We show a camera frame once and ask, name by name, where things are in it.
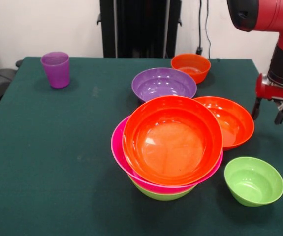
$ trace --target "wire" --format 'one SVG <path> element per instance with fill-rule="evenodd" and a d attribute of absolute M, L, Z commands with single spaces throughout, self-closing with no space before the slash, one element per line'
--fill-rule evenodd
<path fill-rule="evenodd" d="M 0 76 L 1 76 L 1 77 L 4 77 L 5 79 L 8 79 L 8 80 L 12 81 L 12 79 L 10 79 L 9 77 L 6 77 L 6 76 L 4 76 L 4 75 L 2 75 L 2 74 L 0 74 Z"/>
<path fill-rule="evenodd" d="M 199 14 L 198 14 L 198 29 L 199 29 L 199 47 L 201 48 L 201 22 L 200 22 L 200 15 L 201 15 L 201 6 L 202 6 L 202 1 L 199 1 Z"/>
<path fill-rule="evenodd" d="M 208 58 L 210 59 L 211 41 L 209 39 L 208 31 L 207 31 L 208 16 L 209 16 L 209 0 L 207 0 L 207 16 L 206 16 L 206 22 L 205 22 L 205 30 L 206 30 L 206 36 L 207 36 L 207 39 L 208 39 L 208 42 L 209 42 Z"/>

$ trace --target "purple bowl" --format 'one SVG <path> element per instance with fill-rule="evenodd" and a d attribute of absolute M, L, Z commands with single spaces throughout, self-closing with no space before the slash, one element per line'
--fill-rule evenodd
<path fill-rule="evenodd" d="M 193 98 L 196 82 L 188 74 L 171 68 L 152 68 L 137 74 L 131 83 L 132 91 L 142 102 L 167 95 Z"/>

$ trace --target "pink bowl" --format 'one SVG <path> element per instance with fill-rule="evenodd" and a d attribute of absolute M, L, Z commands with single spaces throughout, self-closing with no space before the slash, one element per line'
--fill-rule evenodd
<path fill-rule="evenodd" d="M 219 168 L 221 165 L 222 159 L 223 159 L 223 152 L 221 153 L 221 157 L 216 164 L 216 166 L 202 179 L 191 183 L 187 185 L 182 185 L 182 186 L 164 186 L 164 185 L 159 185 L 155 183 L 148 182 L 144 180 L 143 178 L 139 177 L 136 175 L 133 171 L 133 169 L 130 167 L 130 165 L 127 163 L 124 152 L 123 152 L 123 130 L 126 125 L 126 122 L 129 117 L 126 117 L 123 119 L 115 128 L 112 138 L 111 138 L 111 150 L 113 153 L 113 157 L 117 164 L 136 182 L 138 183 L 141 187 L 152 191 L 156 193 L 164 193 L 164 194 L 173 194 L 173 193 L 179 193 L 182 191 L 186 191 L 189 188 L 193 187 L 194 185 L 197 185 L 201 182 L 206 181 L 209 179 Z"/>

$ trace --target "electrical cable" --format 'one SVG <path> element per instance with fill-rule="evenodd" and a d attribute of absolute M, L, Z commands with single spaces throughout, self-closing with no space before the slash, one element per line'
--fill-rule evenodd
<path fill-rule="evenodd" d="M 202 47 L 201 47 L 201 7 L 202 7 L 202 0 L 199 1 L 199 13 L 198 13 L 198 29 L 199 29 L 199 46 L 196 49 L 196 54 L 201 55 L 202 54 Z"/>
<path fill-rule="evenodd" d="M 206 21 L 205 21 L 205 30 L 206 30 L 206 36 L 207 36 L 207 39 L 208 39 L 208 42 L 209 42 L 208 58 L 210 59 L 211 41 L 209 39 L 208 31 L 207 31 L 208 16 L 209 16 L 209 0 L 207 0 L 207 16 L 206 16 Z"/>
<path fill-rule="evenodd" d="M 198 13 L 198 29 L 199 29 L 199 47 L 201 48 L 201 22 L 200 22 L 200 15 L 201 15 L 201 7 L 202 7 L 202 0 L 199 1 L 199 13 Z"/>
<path fill-rule="evenodd" d="M 5 79 L 8 79 L 8 80 L 12 81 L 12 79 L 10 79 L 9 77 L 6 77 L 6 76 L 4 76 L 4 75 L 2 75 L 2 74 L 0 74 L 0 76 L 1 76 L 1 77 L 4 77 Z"/>

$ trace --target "white wall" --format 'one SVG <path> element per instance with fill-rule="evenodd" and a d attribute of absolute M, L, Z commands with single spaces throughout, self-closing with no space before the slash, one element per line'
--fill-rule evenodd
<path fill-rule="evenodd" d="M 102 57 L 98 14 L 99 0 L 0 0 L 0 68 L 57 50 Z"/>
<path fill-rule="evenodd" d="M 199 0 L 182 1 L 183 26 L 178 29 L 176 53 L 195 52 L 198 46 Z M 0 0 L 0 68 L 14 67 L 25 56 L 61 50 L 71 56 L 102 57 L 101 25 L 96 25 L 99 0 Z M 206 1 L 202 9 L 202 47 Z M 230 19 L 226 0 L 210 0 L 208 32 L 212 58 L 253 59 L 258 70 L 268 70 L 278 35 L 242 32 Z"/>
<path fill-rule="evenodd" d="M 253 59 L 257 69 L 266 73 L 275 48 L 278 34 L 272 32 L 244 32 L 236 29 L 230 19 L 226 0 L 209 0 L 207 32 L 212 43 L 211 58 Z M 208 56 L 208 41 L 205 32 L 206 6 L 202 7 L 203 56 Z M 199 0 L 183 0 L 181 18 L 183 26 L 178 28 L 176 52 L 195 53 L 198 38 Z"/>

